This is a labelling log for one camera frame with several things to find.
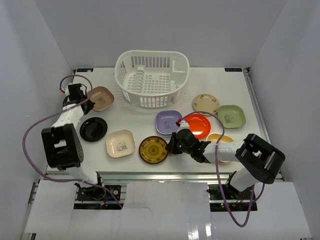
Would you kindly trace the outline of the brown square panda plate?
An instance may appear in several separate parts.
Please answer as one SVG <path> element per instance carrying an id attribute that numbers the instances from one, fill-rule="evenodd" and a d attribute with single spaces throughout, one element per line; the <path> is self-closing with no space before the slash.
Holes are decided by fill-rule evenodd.
<path id="1" fill-rule="evenodd" d="M 93 111 L 101 112 L 108 108 L 115 100 L 114 95 L 104 86 L 98 86 L 90 90 L 87 95 L 94 103 Z"/>

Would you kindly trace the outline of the yellow round patterned plate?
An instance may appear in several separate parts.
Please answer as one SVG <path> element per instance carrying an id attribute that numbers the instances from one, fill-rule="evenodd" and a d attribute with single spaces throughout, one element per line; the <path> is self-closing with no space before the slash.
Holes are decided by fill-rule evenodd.
<path id="1" fill-rule="evenodd" d="M 149 136 L 139 145 L 140 158 L 149 165 L 157 165 L 164 162 L 169 152 L 166 150 L 167 142 L 159 136 Z"/>

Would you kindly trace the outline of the purple square panda plate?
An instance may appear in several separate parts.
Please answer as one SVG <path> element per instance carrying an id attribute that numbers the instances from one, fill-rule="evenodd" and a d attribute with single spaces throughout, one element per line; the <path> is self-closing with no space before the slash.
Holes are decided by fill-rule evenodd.
<path id="1" fill-rule="evenodd" d="M 160 111 L 155 117 L 156 130 L 162 135 L 171 135 L 178 130 L 176 122 L 181 118 L 182 115 L 179 111 Z"/>

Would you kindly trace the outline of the cream square panda plate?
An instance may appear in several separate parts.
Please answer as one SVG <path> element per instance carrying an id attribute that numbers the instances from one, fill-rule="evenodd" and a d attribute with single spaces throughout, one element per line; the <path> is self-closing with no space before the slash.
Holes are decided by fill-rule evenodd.
<path id="1" fill-rule="evenodd" d="M 133 133 L 126 129 L 110 133 L 105 144 L 108 155 L 115 159 L 131 155 L 136 148 Z"/>

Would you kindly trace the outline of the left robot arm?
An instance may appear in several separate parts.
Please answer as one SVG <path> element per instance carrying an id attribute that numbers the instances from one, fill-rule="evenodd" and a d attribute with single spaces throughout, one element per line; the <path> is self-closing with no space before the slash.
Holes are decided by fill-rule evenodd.
<path id="1" fill-rule="evenodd" d="M 49 167 L 68 173 L 78 181 L 91 183 L 88 193 L 99 200 L 105 196 L 106 187 L 98 182 L 98 173 L 84 164 L 84 150 L 76 131 L 81 118 L 94 105 L 86 99 L 64 106 L 57 121 L 41 131 L 41 137 Z"/>

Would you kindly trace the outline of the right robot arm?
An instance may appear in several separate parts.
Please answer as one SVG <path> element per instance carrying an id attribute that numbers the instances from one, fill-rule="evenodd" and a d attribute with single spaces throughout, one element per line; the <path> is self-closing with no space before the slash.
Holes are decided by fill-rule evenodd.
<path id="1" fill-rule="evenodd" d="M 243 168 L 232 173 L 223 192 L 236 200 L 244 191 L 257 183 L 274 183 L 286 156 L 259 137 L 250 133 L 241 142 L 222 142 L 198 140 L 189 129 L 173 133 L 165 149 L 173 155 L 188 154 L 198 163 L 211 164 L 219 160 L 239 162 Z"/>

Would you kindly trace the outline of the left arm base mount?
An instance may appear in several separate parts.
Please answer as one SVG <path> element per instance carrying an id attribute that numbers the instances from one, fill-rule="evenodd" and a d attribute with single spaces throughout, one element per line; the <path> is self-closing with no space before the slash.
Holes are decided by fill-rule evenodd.
<path id="1" fill-rule="evenodd" d="M 114 200 L 111 194 L 102 188 L 95 188 L 93 186 L 82 188 L 79 183 L 75 183 L 75 185 L 78 187 L 76 197 L 77 201 L 106 202 L 107 200 Z M 118 201 L 121 199 L 122 187 L 120 185 L 105 185 L 104 187 L 107 188 Z"/>

